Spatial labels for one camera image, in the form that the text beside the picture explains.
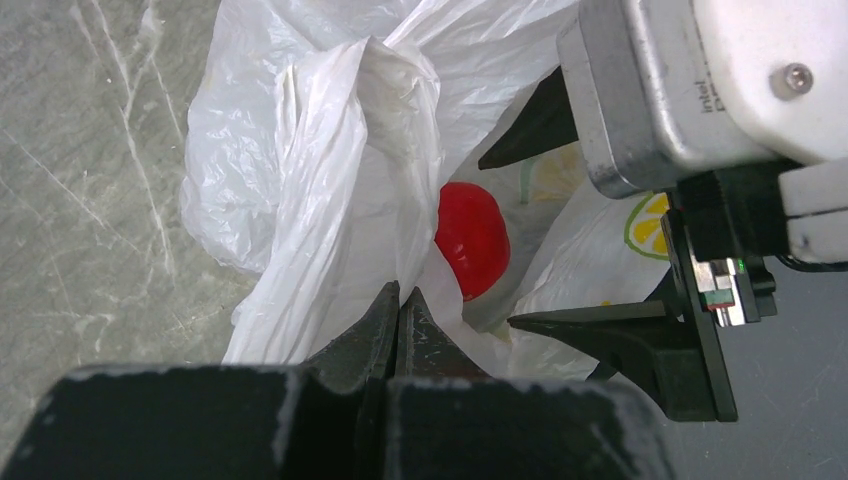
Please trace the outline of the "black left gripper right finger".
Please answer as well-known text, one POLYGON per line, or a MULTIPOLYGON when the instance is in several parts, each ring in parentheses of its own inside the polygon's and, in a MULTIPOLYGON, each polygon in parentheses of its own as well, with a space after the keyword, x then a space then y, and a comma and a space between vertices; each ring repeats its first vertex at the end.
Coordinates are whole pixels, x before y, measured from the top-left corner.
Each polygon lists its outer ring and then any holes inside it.
POLYGON ((411 373, 387 391, 390 479, 673 479, 656 416, 621 384, 411 373))

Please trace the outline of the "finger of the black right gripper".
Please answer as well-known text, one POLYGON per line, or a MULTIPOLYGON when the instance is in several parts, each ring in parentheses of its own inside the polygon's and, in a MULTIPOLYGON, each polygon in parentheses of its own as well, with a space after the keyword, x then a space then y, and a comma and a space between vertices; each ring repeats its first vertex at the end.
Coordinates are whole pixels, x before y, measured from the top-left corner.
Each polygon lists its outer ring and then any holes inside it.
POLYGON ((480 158, 478 168, 506 167, 578 140, 563 72, 542 80, 509 129, 480 158))
POLYGON ((508 324, 589 355, 622 374, 678 422, 719 419, 719 342, 713 315, 682 320, 663 301, 513 316, 508 324))

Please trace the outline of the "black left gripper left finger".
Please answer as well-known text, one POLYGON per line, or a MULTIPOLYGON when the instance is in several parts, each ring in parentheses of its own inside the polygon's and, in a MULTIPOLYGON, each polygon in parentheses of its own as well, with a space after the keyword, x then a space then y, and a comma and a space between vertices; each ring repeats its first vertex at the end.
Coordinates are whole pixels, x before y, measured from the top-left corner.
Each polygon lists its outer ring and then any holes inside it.
POLYGON ((299 365, 94 365, 38 403, 5 479, 377 479, 399 286, 299 365))

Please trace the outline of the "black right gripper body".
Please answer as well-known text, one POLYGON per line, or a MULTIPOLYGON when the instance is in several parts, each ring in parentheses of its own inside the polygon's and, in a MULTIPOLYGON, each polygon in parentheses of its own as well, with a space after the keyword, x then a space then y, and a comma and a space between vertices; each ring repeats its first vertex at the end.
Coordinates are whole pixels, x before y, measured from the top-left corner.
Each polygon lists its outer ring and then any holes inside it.
POLYGON ((694 341, 694 352, 674 361, 668 377, 684 394, 661 407, 673 421, 738 419, 719 331, 777 312, 764 260, 789 251, 778 178, 797 166, 778 160, 714 170, 670 192, 662 227, 682 324, 694 341))

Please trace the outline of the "white printed plastic bag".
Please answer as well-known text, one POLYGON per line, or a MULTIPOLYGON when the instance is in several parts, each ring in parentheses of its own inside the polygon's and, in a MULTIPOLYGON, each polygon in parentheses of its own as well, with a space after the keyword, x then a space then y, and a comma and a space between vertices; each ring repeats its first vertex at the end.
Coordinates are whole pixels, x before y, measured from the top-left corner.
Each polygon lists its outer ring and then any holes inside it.
POLYGON ((644 300, 669 268, 662 195, 610 200, 546 147, 483 174, 557 65, 564 1, 224 1, 189 108, 182 219, 219 262, 259 279, 228 363, 294 364, 351 327, 382 287, 414 288, 496 377, 585 378, 589 356, 510 316, 644 300), (513 260, 462 300, 434 241, 452 179, 500 203, 513 260))

